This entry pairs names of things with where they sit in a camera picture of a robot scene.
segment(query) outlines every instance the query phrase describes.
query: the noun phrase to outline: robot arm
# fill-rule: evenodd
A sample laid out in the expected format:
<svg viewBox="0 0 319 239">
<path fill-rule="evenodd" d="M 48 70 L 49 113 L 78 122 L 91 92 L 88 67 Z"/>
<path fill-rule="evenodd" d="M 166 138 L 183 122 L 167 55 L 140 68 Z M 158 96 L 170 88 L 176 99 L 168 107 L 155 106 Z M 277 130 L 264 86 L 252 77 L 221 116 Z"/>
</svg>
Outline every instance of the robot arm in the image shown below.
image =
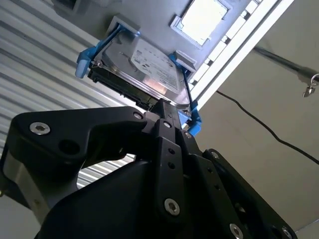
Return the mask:
<svg viewBox="0 0 319 239">
<path fill-rule="evenodd" d="M 134 162 L 78 190 L 81 168 Z M 25 113 L 11 123 L 1 190 L 41 223 L 37 239 L 296 239 L 216 150 L 201 152 L 160 100 L 131 107 Z"/>
</svg>

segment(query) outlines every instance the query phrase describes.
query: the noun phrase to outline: blue plastic clip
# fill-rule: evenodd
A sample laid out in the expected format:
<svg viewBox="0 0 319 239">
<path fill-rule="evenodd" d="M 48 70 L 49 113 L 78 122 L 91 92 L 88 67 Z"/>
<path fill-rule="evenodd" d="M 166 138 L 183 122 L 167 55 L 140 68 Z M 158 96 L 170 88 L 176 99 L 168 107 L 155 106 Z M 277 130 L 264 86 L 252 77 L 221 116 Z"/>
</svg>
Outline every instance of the blue plastic clip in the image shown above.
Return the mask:
<svg viewBox="0 0 319 239">
<path fill-rule="evenodd" d="M 119 24 L 118 27 L 106 39 L 100 41 L 96 46 L 92 46 L 82 51 L 76 60 L 77 66 L 75 70 L 75 76 L 78 78 L 83 78 L 89 68 L 91 61 L 94 59 L 97 53 L 99 53 L 99 51 L 123 29 L 125 28 Z"/>
<path fill-rule="evenodd" d="M 170 60 L 172 60 L 172 62 L 174 62 L 176 67 L 182 71 L 182 73 L 184 75 L 187 93 L 189 96 L 189 101 L 190 101 L 191 116 L 189 117 L 183 112 L 178 112 L 180 123 L 181 123 L 181 125 L 183 125 L 188 120 L 190 120 L 189 125 L 188 125 L 189 126 L 188 132 L 191 133 L 193 136 L 195 136 L 201 130 L 202 120 L 201 120 L 201 117 L 200 117 L 199 112 L 197 110 L 197 106 L 198 106 L 197 100 L 193 101 L 191 99 L 191 94 L 190 94 L 190 90 L 189 90 L 189 86 L 188 86 L 188 82 L 187 82 L 187 75 L 186 75 L 187 69 L 185 67 L 183 67 L 182 65 L 180 65 L 178 62 L 176 62 L 176 58 L 173 54 L 170 54 L 168 57 L 170 58 Z"/>
</svg>

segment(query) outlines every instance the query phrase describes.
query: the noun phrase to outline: screw hole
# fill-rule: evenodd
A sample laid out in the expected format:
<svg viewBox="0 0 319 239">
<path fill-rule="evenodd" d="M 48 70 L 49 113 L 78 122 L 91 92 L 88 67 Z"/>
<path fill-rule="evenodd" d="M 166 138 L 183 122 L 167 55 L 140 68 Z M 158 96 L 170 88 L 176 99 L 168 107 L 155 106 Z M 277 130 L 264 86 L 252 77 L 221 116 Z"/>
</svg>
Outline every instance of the screw hole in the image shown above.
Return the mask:
<svg viewBox="0 0 319 239">
<path fill-rule="evenodd" d="M 72 140 L 64 139 L 59 142 L 59 149 L 65 154 L 74 155 L 80 151 L 80 146 Z"/>
<path fill-rule="evenodd" d="M 175 169 L 175 164 L 173 164 L 172 162 L 168 162 L 167 165 L 169 166 L 170 169 Z"/>
<path fill-rule="evenodd" d="M 234 233 L 235 233 L 236 235 L 239 235 L 239 231 L 238 231 L 236 228 L 234 228 Z"/>
<path fill-rule="evenodd" d="M 171 154 L 175 154 L 175 151 L 172 150 L 171 148 L 169 148 L 168 151 L 169 151 Z"/>
<path fill-rule="evenodd" d="M 176 206 L 174 205 L 174 203 L 169 203 L 168 204 L 169 208 L 172 209 L 174 212 L 176 212 Z"/>
<path fill-rule="evenodd" d="M 35 128 L 36 128 L 37 130 L 39 130 L 39 131 L 44 131 L 44 130 L 45 130 L 45 127 L 44 127 L 44 126 L 41 126 L 41 125 L 37 125 Z"/>
</svg>

